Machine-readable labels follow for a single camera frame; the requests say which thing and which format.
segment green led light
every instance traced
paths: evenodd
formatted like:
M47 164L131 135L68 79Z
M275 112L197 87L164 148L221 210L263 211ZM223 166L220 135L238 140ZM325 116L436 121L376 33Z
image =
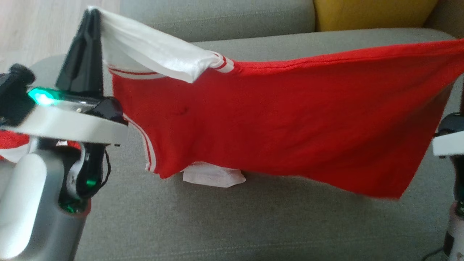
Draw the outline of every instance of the green led light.
M58 92L52 89L37 87L28 93L35 103L41 106L56 105L58 102Z
M74 214L76 212L76 210L71 206L66 206L66 211L68 211L71 214Z
M96 180L90 180L90 179L89 179L89 180L87 180L86 183L87 183L87 187L93 188L93 187L95 187L95 185L97 184L97 181L96 181Z

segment sofa cushion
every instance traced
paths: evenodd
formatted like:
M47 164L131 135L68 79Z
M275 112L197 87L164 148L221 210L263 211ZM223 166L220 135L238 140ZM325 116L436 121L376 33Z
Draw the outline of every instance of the sofa cushion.
M429 29L379 29L196 44L232 59L280 60L446 39L452 37ZM52 85L62 60L35 64L36 83ZM446 113L458 109L460 86ZM113 172L92 201L76 261L410 261L443 243L454 174L431 150L399 201L257 173L227 189L189 184L181 175L161 180L141 168L143 153L134 128L126 144L110 149Z
M189 42L315 28L312 0L122 0L120 14Z

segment white cloth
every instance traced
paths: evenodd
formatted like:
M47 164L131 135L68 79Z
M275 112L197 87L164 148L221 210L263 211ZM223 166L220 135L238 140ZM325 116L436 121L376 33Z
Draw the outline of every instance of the white cloth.
M204 50L99 7L89 7L92 8L98 9L101 14L103 59L112 73L134 79L167 76L192 83L207 68L220 68L220 72L233 69L233 61L216 52ZM156 72L158 75L147 75L147 72ZM147 162L151 162L147 170L154 171L156 156L150 138L135 122L128 118L127 120L137 128L144 139ZM228 188L243 183L245 177L239 169L195 162L185 168L183 180Z
M27 153L29 153L29 144L24 144L17 148L0 150L0 156L13 163L18 163L19 159Z

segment yellow cushion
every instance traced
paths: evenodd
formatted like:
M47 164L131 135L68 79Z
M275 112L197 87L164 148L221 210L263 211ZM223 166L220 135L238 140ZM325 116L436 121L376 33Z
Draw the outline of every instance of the yellow cushion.
M318 31L422 27L438 0L314 0Z

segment red t-shirt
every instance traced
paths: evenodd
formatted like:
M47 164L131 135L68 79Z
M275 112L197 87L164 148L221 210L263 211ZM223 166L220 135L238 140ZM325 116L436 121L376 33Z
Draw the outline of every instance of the red t-shirt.
M148 169L161 178L207 162L399 198L441 119L446 87L464 72L464 40L290 61L224 58L192 84L111 71L115 97L143 133Z

